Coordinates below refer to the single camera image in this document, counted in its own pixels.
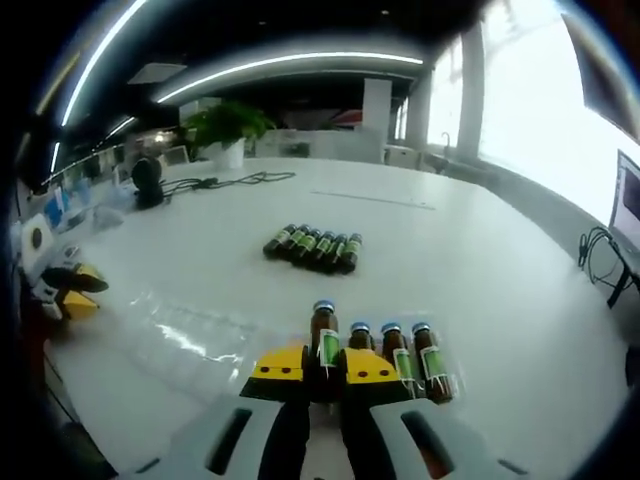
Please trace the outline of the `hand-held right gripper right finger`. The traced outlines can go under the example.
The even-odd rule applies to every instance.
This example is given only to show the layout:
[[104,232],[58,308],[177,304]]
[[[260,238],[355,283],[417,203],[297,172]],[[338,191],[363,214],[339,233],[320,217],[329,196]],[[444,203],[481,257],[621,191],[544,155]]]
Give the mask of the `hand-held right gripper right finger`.
[[482,436],[415,397],[371,350],[340,352],[340,430],[357,479],[527,479]]

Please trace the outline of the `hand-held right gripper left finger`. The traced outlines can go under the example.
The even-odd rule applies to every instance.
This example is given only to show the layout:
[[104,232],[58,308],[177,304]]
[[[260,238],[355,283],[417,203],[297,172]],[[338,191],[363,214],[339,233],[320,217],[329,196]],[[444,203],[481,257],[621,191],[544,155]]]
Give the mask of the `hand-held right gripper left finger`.
[[310,434],[304,344],[267,352],[132,479],[299,479]]

